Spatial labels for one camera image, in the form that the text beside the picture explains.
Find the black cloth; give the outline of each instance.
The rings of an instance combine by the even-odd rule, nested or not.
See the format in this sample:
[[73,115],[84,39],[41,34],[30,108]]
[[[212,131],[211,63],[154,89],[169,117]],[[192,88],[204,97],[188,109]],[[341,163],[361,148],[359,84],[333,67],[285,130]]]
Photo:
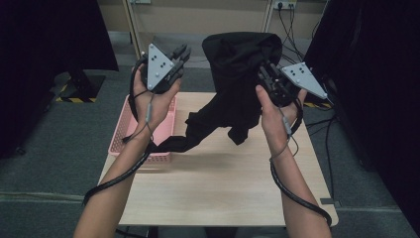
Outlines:
[[240,145],[249,129],[259,124],[261,104],[256,86],[260,64],[279,62],[281,39],[270,33],[225,33],[212,35],[202,44],[210,62],[216,95],[186,120],[185,137],[172,136],[157,152],[185,152],[200,144],[218,127],[232,127],[228,135]]

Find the pink basket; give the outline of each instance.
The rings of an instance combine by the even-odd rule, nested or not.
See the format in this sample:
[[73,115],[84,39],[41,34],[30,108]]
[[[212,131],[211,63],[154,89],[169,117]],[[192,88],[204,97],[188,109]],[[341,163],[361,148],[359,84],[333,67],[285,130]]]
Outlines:
[[[154,142],[155,144],[160,144],[166,140],[169,136],[173,135],[173,126],[175,124],[175,108],[176,108],[176,98],[173,97],[170,105],[169,111],[167,112],[166,118],[163,120],[160,125],[154,131]],[[136,130],[137,121],[134,118],[130,105],[128,102],[128,96],[124,102],[123,110],[120,114],[120,119],[118,120],[117,127],[115,128],[114,136],[111,140],[111,145],[109,146],[108,153],[113,156],[120,155],[120,152],[124,148],[123,138],[131,136]],[[169,163],[170,162],[170,153],[152,153],[149,155],[146,163]]]

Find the hand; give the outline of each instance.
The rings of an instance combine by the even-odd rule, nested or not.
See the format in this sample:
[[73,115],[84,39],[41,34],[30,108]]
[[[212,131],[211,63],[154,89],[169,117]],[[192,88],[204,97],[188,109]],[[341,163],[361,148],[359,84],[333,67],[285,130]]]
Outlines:
[[[272,156],[279,155],[287,146],[287,133],[282,121],[279,108],[272,104],[265,89],[257,85],[257,97],[262,105],[262,129],[265,133],[266,141]],[[307,91],[301,89],[298,94],[299,100],[303,103]],[[294,103],[281,108],[282,113],[287,118],[289,125],[292,126],[297,117],[297,107]]]
[[169,110],[169,104],[175,94],[179,91],[181,80],[180,78],[175,81],[169,91],[163,94],[153,95],[147,91],[142,83],[141,70],[145,65],[142,64],[138,68],[134,80],[134,95],[144,92],[142,95],[136,97],[136,110],[139,119],[138,129],[142,129],[146,124],[146,115],[148,113],[148,105],[152,101],[152,111],[150,115],[149,127],[152,131],[164,120]]

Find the wrist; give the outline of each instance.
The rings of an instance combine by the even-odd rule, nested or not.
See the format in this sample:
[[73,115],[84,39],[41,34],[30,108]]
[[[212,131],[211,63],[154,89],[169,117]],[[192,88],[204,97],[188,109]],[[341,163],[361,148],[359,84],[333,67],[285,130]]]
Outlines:
[[130,140],[126,142],[123,151],[117,157],[119,161],[126,161],[132,165],[144,153],[151,140],[151,132],[146,127],[144,130],[136,128]]
[[286,148],[288,148],[288,142],[284,140],[270,140],[268,141],[268,147],[273,157],[282,154]]
[[271,158],[274,161],[283,161],[289,158],[293,158],[293,154],[290,151],[290,148],[286,145],[283,150],[277,154],[271,154]]
[[139,121],[135,131],[132,134],[132,140],[147,140],[152,136],[154,130],[155,128],[150,124],[147,124],[143,121]]

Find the wall socket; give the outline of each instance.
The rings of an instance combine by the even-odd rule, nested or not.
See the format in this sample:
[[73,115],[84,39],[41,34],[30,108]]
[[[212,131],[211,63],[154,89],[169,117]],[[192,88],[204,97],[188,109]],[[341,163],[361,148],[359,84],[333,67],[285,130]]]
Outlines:
[[135,0],[136,4],[152,4],[152,0]]
[[278,10],[278,3],[281,2],[283,4],[283,7],[281,10],[287,10],[287,9],[296,9],[296,2],[291,1],[275,1],[274,2],[274,9]]

